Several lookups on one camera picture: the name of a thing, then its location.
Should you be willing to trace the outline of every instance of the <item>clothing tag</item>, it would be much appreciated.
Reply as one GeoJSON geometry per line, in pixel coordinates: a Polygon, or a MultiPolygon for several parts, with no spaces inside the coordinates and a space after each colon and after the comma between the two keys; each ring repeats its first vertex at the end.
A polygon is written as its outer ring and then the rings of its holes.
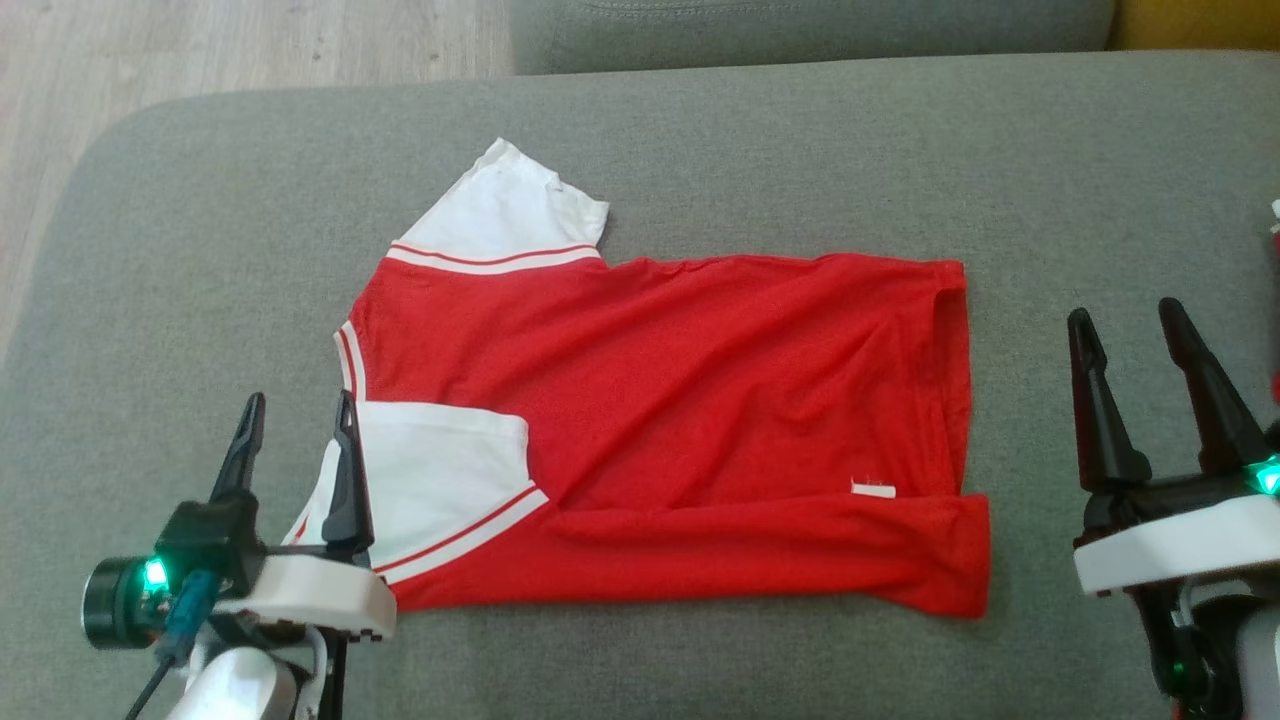
{"type": "Polygon", "coordinates": [[[850,492],[854,495],[869,495],[872,497],[897,497],[897,488],[893,486],[868,486],[863,483],[849,482],[850,492]]]}

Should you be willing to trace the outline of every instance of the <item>striped trim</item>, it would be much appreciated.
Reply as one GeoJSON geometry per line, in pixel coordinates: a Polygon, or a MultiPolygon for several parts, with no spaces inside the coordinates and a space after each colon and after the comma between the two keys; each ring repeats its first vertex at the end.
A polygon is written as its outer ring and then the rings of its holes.
{"type": "Polygon", "coordinates": [[[545,503],[547,496],[530,480],[529,486],[515,497],[470,528],[399,560],[374,568],[374,573],[383,575],[388,583],[398,583],[434,570],[492,541],[545,503]]]}
{"type": "Polygon", "coordinates": [[[566,263],[585,260],[589,258],[599,260],[600,251],[596,250],[594,245],[571,245],[553,250],[532,250],[530,252],[520,252],[494,260],[467,260],[463,258],[451,258],[440,252],[430,252],[410,245],[394,242],[392,243],[392,249],[387,252],[387,256],[392,260],[399,260],[411,265],[421,265],[424,268],[435,268],[438,270],[451,270],[470,275],[498,275],[515,270],[563,265],[566,263]]]}
{"type": "Polygon", "coordinates": [[[365,400],[365,359],[360,354],[360,340],[356,328],[347,320],[333,333],[338,345],[338,363],[342,364],[342,387],[351,391],[356,400],[365,400]]]}

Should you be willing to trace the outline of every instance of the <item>wooden floor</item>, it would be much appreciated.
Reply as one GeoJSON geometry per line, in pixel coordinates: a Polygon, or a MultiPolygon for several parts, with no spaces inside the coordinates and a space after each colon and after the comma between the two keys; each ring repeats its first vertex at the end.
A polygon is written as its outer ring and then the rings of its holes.
{"type": "Polygon", "coordinates": [[[511,74],[518,0],[0,0],[0,364],[72,168],[148,105],[511,74]]]}

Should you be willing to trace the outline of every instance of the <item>white sleeve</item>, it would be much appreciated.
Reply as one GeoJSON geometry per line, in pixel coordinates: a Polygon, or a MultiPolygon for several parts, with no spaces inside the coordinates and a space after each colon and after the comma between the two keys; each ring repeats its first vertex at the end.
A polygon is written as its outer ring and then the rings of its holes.
{"type": "Polygon", "coordinates": [[[392,247],[471,264],[595,252],[608,211],[608,202],[498,138],[392,247]]]}
{"type": "MultiPolygon", "coordinates": [[[[461,557],[544,503],[529,478],[529,425],[515,415],[428,402],[358,402],[375,573],[396,584],[461,557]]],[[[324,544],[338,443],[285,544],[324,544]]]]}

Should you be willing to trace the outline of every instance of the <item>blue connector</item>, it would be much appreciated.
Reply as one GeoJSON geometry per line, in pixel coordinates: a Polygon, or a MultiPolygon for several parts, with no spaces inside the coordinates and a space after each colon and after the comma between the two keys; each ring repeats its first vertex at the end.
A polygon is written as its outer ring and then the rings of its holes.
{"type": "Polygon", "coordinates": [[[164,621],[164,634],[156,641],[160,665],[182,667],[196,647],[196,634],[214,611],[221,580],[209,570],[195,570],[182,583],[173,609],[164,621]]]}

